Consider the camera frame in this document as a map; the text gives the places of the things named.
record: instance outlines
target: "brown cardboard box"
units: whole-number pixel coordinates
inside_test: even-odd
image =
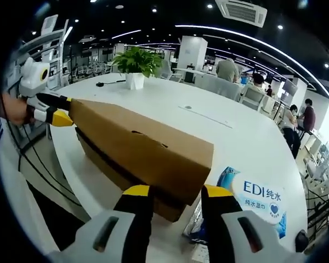
[[[122,190],[153,186],[155,212],[167,220],[192,205],[211,170],[212,144],[123,107],[72,100],[70,117],[99,169]]]

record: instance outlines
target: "human hand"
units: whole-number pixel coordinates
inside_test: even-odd
[[[27,122],[34,122],[34,118],[29,117],[27,113],[27,103],[25,100],[13,98],[8,93],[2,94],[4,105],[0,108],[0,117],[8,118],[15,125],[23,125]]]

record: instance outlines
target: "ceiling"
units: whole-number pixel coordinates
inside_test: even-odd
[[[268,10],[263,28],[224,18],[214,0],[97,0],[95,3],[91,3],[90,0],[51,1],[48,15],[59,14],[56,27],[63,27],[65,19],[70,19],[69,26],[73,26],[73,30],[66,44],[77,44],[78,49],[89,48],[91,44],[97,44],[94,47],[111,47],[118,41],[127,44],[179,43],[178,38],[183,35],[196,34],[198,37],[204,37],[211,48],[244,56],[272,68],[280,74],[295,75],[289,68],[291,67],[308,79],[318,93],[325,95],[322,88],[309,78],[303,69],[260,43],[211,29],[175,27],[175,25],[200,25],[224,28],[249,35],[282,50],[301,63],[318,79],[329,81],[329,68],[324,67],[325,63],[329,64],[329,0],[252,0],[245,2],[260,5]],[[306,3],[306,6],[300,8],[301,2]],[[208,4],[212,4],[213,8],[208,9]],[[117,5],[123,5],[124,8],[116,9]],[[36,37],[37,35],[32,36],[31,31],[39,32],[41,25],[42,19],[32,23],[32,28],[26,32],[24,40],[28,41]],[[283,25],[283,30],[279,30],[278,25]],[[134,30],[141,30],[141,32],[114,40],[110,39]],[[85,44],[79,43],[85,35],[92,35],[96,39]],[[217,55],[228,55],[224,52],[207,50],[208,55],[214,56],[214,52]]]

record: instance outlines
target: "green plant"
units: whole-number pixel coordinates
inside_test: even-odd
[[[133,47],[124,53],[117,53],[112,65],[117,65],[122,73],[142,73],[148,78],[161,67],[162,61],[155,52]]]

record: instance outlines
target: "wet wipes package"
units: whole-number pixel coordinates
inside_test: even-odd
[[[278,232],[279,238],[286,234],[286,207],[283,201],[284,190],[270,187],[232,167],[221,173],[217,186],[228,189],[234,194],[242,210],[251,210],[267,221]],[[192,218],[184,230],[184,235],[192,241],[206,244],[205,221],[202,218],[201,202],[197,205]]]

